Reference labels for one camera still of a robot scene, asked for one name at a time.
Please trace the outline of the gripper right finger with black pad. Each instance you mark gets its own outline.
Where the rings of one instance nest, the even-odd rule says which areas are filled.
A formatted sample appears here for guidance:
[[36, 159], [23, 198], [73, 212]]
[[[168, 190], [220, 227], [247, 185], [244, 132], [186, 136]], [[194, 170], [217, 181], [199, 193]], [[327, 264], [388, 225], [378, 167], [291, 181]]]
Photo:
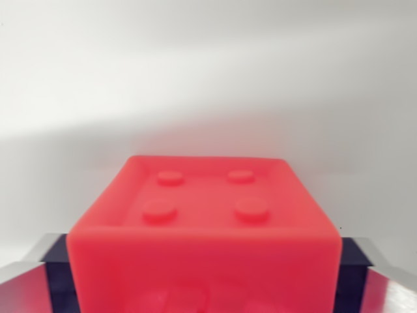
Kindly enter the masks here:
[[416, 275], [389, 264], [367, 238], [342, 241], [334, 312], [416, 312]]

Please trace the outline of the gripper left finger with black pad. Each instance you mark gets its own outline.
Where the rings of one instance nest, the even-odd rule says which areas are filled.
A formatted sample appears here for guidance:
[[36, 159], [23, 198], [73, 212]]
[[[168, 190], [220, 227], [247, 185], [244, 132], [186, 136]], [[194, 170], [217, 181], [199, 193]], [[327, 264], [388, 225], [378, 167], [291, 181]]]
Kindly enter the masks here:
[[47, 233], [20, 261], [1, 267], [1, 312], [79, 312], [66, 234]]

